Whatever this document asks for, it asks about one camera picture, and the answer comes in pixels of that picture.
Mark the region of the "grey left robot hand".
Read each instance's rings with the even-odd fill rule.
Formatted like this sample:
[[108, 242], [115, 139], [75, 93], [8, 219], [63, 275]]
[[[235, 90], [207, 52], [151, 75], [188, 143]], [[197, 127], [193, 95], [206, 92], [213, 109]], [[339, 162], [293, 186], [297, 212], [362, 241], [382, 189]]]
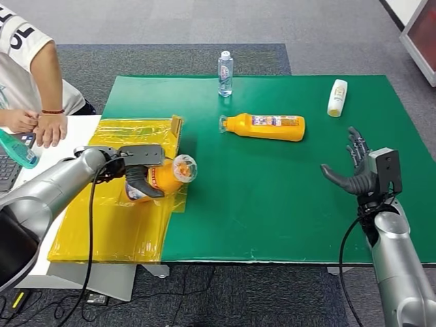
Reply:
[[147, 180], [148, 168], [145, 166], [127, 166], [125, 168], [125, 193], [129, 200], [146, 200], [163, 198], [164, 193], [152, 187]]

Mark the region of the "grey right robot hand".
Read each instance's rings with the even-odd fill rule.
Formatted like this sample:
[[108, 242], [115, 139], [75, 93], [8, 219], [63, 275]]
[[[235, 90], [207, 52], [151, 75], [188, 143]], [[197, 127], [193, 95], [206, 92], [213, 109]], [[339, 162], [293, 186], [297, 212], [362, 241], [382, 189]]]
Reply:
[[327, 164], [321, 165], [321, 172], [327, 180], [355, 196], [373, 192], [376, 188], [376, 177], [370, 169], [370, 149], [357, 129], [348, 127], [348, 132], [350, 145], [347, 145], [346, 150], [352, 158], [354, 175], [345, 177], [333, 171]]

